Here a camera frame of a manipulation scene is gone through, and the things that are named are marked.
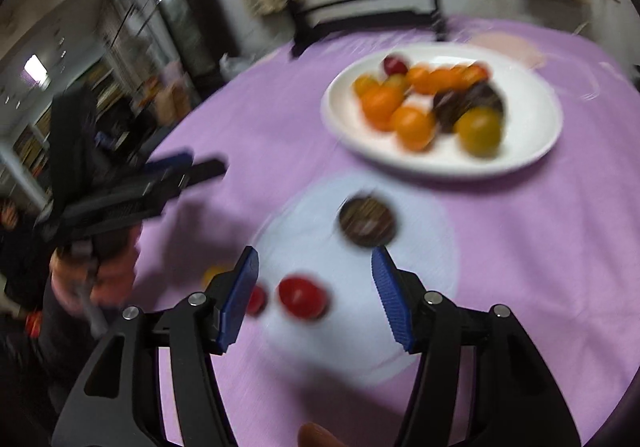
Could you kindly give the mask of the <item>left hand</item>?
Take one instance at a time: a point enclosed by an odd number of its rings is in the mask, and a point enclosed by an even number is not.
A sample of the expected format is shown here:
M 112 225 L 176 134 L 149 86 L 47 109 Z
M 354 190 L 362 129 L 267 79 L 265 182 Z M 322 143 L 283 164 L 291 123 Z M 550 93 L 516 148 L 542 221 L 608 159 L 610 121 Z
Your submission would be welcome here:
M 142 225 L 132 227 L 128 242 L 113 259 L 103 262 L 96 274 L 90 301 L 101 307 L 122 306 L 130 297 L 136 279 L 136 263 L 139 257 L 138 242 Z M 76 259 L 63 259 L 54 252 L 50 261 L 51 288 L 53 294 L 68 314 L 80 316 L 84 311 L 77 288 L 88 277 L 88 268 Z

